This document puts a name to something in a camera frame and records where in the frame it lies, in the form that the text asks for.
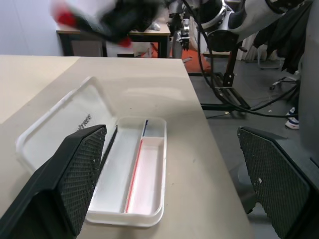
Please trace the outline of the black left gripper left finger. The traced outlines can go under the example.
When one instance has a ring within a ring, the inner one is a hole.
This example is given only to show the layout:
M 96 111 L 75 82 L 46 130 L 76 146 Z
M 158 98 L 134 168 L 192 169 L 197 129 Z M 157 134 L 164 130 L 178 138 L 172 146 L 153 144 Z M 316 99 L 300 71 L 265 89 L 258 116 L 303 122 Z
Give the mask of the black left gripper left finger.
M 0 237 L 77 238 L 99 177 L 106 133 L 100 124 L 67 136 L 1 217 Z

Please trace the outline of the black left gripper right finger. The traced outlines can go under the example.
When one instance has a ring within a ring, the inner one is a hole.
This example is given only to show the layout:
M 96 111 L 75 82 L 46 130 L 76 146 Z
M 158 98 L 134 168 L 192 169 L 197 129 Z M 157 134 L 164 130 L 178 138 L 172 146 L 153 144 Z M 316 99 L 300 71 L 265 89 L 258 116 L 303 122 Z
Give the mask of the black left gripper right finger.
M 288 138 L 250 128 L 237 131 L 248 175 L 281 239 L 319 237 L 319 166 Z

